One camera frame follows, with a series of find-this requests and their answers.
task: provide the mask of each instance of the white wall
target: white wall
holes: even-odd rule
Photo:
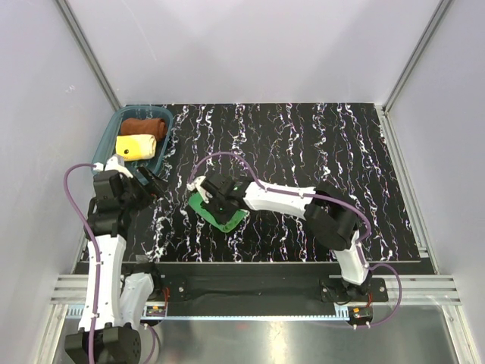
[[[53,1],[0,2],[0,33],[0,361],[24,364],[80,242],[64,171],[91,161],[112,110]],[[90,172],[70,185],[87,209]]]
[[[69,0],[122,103],[378,102],[439,0]]]
[[[454,2],[391,110],[442,273],[485,359],[485,2]]]

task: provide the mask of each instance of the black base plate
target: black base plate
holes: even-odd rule
[[[329,303],[345,303],[349,300],[342,278],[320,279],[321,299]],[[371,279],[372,302],[387,302],[386,282],[382,278]],[[369,296],[362,295],[352,298],[352,302],[368,302]]]

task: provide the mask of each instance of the purple cable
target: purple cable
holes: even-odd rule
[[[153,353],[155,352],[155,340],[158,342],[158,349],[159,350],[161,349],[160,337],[158,336],[157,331],[155,331],[155,329],[152,326],[148,326],[148,328],[149,328],[149,330],[152,333],[152,339],[153,339],[153,341],[152,341],[152,350],[150,351],[150,354],[145,359],[145,361],[143,362],[143,364],[148,364],[149,361],[150,361],[150,359],[152,358]]]
[[[69,168],[66,173],[64,174],[64,192],[66,193],[66,197],[69,200],[71,206],[73,206],[74,211],[77,213],[77,216],[81,219],[84,225],[84,229],[87,231],[89,235],[89,239],[92,241],[92,245],[94,246],[95,250],[95,257],[96,257],[96,273],[95,273],[95,286],[94,286],[94,299],[92,300],[92,318],[91,318],[91,328],[89,329],[89,337],[88,337],[88,357],[89,357],[89,364],[95,364],[94,360],[94,331],[96,327],[96,316],[98,315],[98,297],[99,297],[99,282],[101,280],[101,271],[99,270],[99,264],[101,264],[101,254],[99,253],[99,245],[94,233],[91,230],[91,227],[88,224],[88,221],[84,218],[84,214],[79,210],[79,207],[74,202],[74,199],[69,191],[69,186],[67,185],[67,179],[69,174],[77,168],[80,167],[91,167],[94,168],[95,166],[91,163],[80,163],[78,165],[73,165]]]

